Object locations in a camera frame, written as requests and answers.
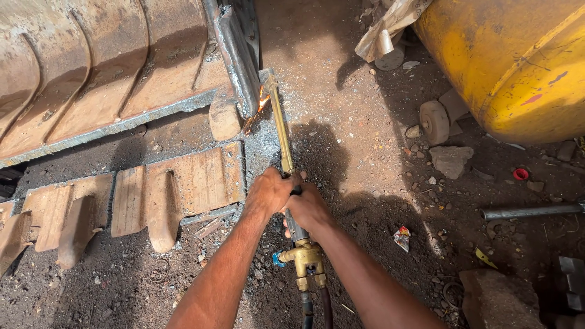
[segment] dirt ground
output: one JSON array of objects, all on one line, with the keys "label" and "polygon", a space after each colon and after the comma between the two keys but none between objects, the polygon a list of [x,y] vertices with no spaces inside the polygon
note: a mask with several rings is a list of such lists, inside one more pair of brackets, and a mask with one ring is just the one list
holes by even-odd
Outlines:
[{"label": "dirt ground", "polygon": [[[554,310],[554,299],[548,297],[555,259],[585,257],[579,248],[582,217],[519,220],[515,232],[491,240],[477,210],[547,204],[551,195],[572,201],[585,194],[583,178],[541,159],[555,156],[559,144],[524,145],[526,150],[520,150],[486,137],[473,118],[461,120],[463,134],[445,145],[473,148],[467,167],[493,175],[495,181],[470,172],[457,180],[445,178],[429,163],[426,138],[406,138],[405,130],[418,124],[422,103],[451,88],[449,81],[422,45],[407,48],[405,60],[421,62],[414,69],[370,74],[375,67],[353,52],[364,33],[355,20],[360,3],[256,1],[262,63],[274,68],[280,81],[296,166],[318,185],[340,225],[449,327],[467,325],[456,310],[442,305],[442,287],[457,281],[461,270],[487,266],[475,257],[476,247],[489,252],[501,272],[531,282],[541,308]],[[30,162],[16,196],[217,145],[205,109],[147,127],[144,137],[125,132]],[[271,129],[268,109],[245,137],[248,177],[277,162],[278,143]],[[405,151],[413,145],[423,157]],[[585,165],[581,154],[573,160]],[[518,167],[529,171],[531,180],[544,182],[544,191],[534,192],[525,181],[514,180],[511,171]],[[442,186],[431,186],[430,177]],[[233,227],[222,227],[200,241],[193,237],[197,225],[182,227],[177,245],[165,254],[155,253],[146,230],[115,239],[97,234],[82,261],[67,271],[54,263],[56,251],[28,248],[18,266],[0,280],[0,328],[163,328],[201,271],[197,256],[209,259]],[[402,225],[412,232],[409,253],[392,240]],[[273,252],[289,246],[275,218],[250,267],[236,328],[300,326],[294,268],[270,262]],[[328,262],[326,271],[336,326],[362,327],[359,316],[348,310],[355,311],[355,306]],[[322,328],[319,300],[315,308],[315,328]]]}]

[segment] candy wrapper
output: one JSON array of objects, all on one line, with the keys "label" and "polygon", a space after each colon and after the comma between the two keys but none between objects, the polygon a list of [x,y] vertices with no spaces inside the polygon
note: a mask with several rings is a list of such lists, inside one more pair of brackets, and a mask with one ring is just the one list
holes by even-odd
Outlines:
[{"label": "candy wrapper", "polygon": [[406,252],[408,252],[408,243],[410,242],[410,231],[406,227],[401,227],[398,232],[394,233],[394,242],[401,246]]}]

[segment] excavator bucket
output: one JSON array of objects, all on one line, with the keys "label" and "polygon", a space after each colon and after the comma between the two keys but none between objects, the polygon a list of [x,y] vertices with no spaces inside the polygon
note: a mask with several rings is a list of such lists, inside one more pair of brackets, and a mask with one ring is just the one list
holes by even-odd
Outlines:
[{"label": "excavator bucket", "polygon": [[234,45],[206,53],[221,16],[215,0],[1,1],[0,167],[204,107],[220,87],[253,115]]}]

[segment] yellow tank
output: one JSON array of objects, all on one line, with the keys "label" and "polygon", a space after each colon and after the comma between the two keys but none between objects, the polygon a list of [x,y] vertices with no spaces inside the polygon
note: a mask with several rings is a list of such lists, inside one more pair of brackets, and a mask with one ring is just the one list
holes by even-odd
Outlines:
[{"label": "yellow tank", "polygon": [[414,27],[479,124],[509,143],[585,135],[585,0],[434,0]]}]

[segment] metal pipe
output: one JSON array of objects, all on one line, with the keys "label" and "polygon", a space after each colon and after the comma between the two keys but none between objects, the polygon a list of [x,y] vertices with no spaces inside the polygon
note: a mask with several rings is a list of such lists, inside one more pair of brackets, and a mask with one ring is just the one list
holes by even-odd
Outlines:
[{"label": "metal pipe", "polygon": [[560,203],[525,208],[479,209],[480,216],[486,221],[582,213],[585,213],[585,203],[582,200],[578,200],[574,203]]},{"label": "metal pipe", "polygon": [[302,292],[302,329],[313,328],[313,299],[310,292]]},{"label": "metal pipe", "polygon": [[323,313],[325,318],[325,329],[333,329],[333,310],[331,309],[331,295],[327,287],[319,290],[321,293],[321,302],[323,303]]}]

